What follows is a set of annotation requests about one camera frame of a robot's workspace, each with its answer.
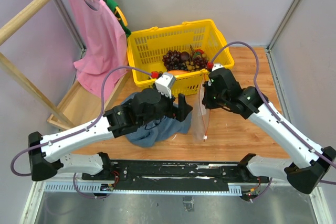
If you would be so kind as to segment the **clear zip bag orange seal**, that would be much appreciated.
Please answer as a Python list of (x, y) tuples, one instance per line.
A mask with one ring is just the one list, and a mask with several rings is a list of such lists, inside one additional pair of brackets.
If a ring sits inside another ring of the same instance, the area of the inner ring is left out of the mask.
[(195, 98), (195, 103), (193, 105), (193, 114), (191, 120), (191, 131), (193, 140), (195, 143), (205, 142), (203, 140), (204, 135), (208, 135), (208, 127), (210, 122), (210, 110), (205, 107), (202, 103), (204, 98), (204, 87), (205, 76), (201, 78), (201, 84), (199, 86), (198, 93)]

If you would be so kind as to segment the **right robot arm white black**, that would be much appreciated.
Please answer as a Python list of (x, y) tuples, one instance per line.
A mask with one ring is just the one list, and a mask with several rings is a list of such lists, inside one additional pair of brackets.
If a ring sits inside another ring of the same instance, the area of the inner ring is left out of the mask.
[(255, 177), (287, 181), (293, 188), (310, 194), (335, 160), (335, 149), (315, 143), (286, 120), (256, 87), (241, 88), (233, 73), (219, 63), (209, 63), (203, 85), (206, 109), (224, 109), (241, 115), (266, 132), (290, 156), (266, 158), (247, 154), (238, 164), (238, 177), (250, 182)]

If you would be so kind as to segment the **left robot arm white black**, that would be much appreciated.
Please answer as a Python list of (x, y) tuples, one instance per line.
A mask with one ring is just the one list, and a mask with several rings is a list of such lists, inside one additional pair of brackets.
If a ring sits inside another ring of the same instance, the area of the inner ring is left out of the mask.
[(90, 156), (72, 152), (95, 142), (134, 133), (156, 120), (169, 118), (185, 122), (192, 106), (187, 104), (183, 94), (178, 95), (178, 104), (174, 101), (175, 97), (168, 98), (156, 89), (146, 88), (83, 125), (51, 135), (30, 133), (28, 157), (32, 180), (44, 181), (59, 173), (84, 173), (108, 179), (112, 165), (106, 153)]

